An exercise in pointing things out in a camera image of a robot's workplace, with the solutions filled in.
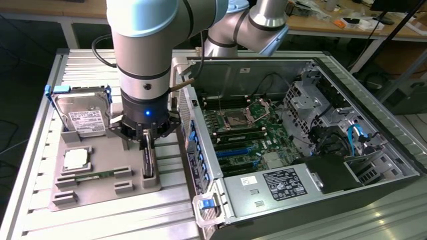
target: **hard drive label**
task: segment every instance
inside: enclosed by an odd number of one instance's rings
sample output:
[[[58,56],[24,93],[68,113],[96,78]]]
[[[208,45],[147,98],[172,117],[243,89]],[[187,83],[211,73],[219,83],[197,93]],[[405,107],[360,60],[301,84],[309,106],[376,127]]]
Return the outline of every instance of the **hard drive label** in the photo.
[[[69,112],[69,119],[78,134],[105,131],[101,111]]]
[[[307,194],[293,168],[264,173],[263,177],[273,200],[281,201]]]

